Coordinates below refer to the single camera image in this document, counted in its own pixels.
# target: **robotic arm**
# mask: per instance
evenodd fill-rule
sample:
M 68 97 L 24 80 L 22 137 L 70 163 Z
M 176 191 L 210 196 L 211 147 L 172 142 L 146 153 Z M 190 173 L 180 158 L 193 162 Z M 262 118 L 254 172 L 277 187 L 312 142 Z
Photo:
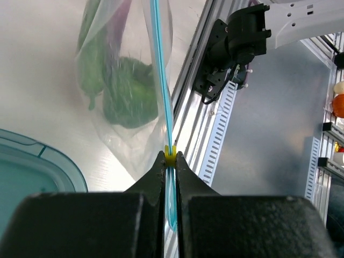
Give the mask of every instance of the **robotic arm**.
M 297 40 L 341 31 L 343 0 L 259 4 L 238 10 L 227 24 L 215 22 L 193 88 L 202 94 L 204 104 L 210 104 L 228 81 L 238 83 L 238 89 L 244 87 L 247 65 L 255 56 Z M 335 63 L 344 69 L 344 53 L 336 56 Z

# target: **blue zip strip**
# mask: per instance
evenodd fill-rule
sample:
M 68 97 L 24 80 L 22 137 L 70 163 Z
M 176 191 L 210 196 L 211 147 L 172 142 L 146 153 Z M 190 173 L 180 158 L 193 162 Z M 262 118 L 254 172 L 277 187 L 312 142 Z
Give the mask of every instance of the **blue zip strip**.
M 173 130 L 173 114 L 171 111 L 169 91 L 166 80 L 164 52 L 161 32 L 161 18 L 159 12 L 159 0 L 150 0 L 150 15 L 153 27 L 153 43 L 155 52 L 155 63 L 157 64 L 157 72 L 160 80 L 163 104 L 165 109 L 165 118 L 167 125 L 168 152 L 172 155 L 172 130 Z M 177 199 L 176 199 L 176 182 L 175 171 L 173 167 L 167 168 L 166 173 L 166 199 L 165 213 L 167 221 L 171 229 L 177 230 Z

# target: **gray floor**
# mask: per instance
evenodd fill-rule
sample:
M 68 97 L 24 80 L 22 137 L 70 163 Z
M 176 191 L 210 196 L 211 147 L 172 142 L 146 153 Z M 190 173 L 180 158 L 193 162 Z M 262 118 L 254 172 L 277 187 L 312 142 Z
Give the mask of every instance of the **gray floor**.
M 238 92 L 212 187 L 227 195 L 305 193 L 329 69 L 301 42 L 256 57 Z

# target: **ziplock bag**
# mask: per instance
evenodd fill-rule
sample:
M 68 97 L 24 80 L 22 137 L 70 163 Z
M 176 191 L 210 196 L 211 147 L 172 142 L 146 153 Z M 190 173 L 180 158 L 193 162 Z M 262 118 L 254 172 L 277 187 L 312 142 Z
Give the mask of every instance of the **ziplock bag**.
M 77 46 L 78 86 L 97 133 L 135 180 L 151 168 L 167 142 L 152 1 L 89 0 Z M 170 7 L 168 0 L 154 1 L 159 1 L 168 75 Z

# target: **teal lid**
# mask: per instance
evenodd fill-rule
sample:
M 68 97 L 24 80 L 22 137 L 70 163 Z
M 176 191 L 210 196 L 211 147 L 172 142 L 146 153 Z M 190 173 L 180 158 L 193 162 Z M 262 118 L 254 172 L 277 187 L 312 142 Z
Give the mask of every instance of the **teal lid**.
M 58 150 L 0 130 L 0 236 L 18 204 L 37 192 L 87 192 L 87 185 Z

